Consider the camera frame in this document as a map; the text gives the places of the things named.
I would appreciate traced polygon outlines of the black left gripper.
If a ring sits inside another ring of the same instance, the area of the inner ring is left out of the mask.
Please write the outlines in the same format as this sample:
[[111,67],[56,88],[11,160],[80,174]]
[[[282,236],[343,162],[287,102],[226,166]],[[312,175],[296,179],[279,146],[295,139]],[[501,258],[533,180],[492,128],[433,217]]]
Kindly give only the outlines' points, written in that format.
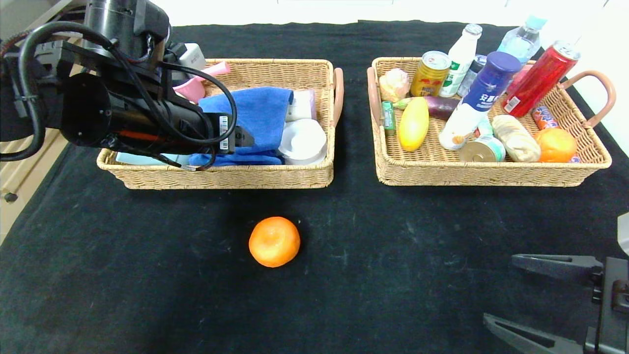
[[232,114],[203,112],[201,107],[173,105],[172,117],[178,119],[175,127],[189,138],[210,140],[210,144],[192,144],[176,139],[172,144],[174,154],[231,154],[236,147],[250,147],[255,139],[241,126],[234,127]]

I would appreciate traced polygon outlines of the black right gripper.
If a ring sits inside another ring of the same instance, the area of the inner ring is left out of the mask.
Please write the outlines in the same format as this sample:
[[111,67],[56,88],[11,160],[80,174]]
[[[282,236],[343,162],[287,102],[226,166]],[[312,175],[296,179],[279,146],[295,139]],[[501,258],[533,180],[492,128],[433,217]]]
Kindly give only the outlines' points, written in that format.
[[524,354],[627,354],[629,352],[628,261],[607,257],[603,266],[595,256],[512,255],[511,262],[525,271],[555,279],[592,285],[592,302],[600,304],[596,345],[538,331],[484,313],[483,322],[492,334]]

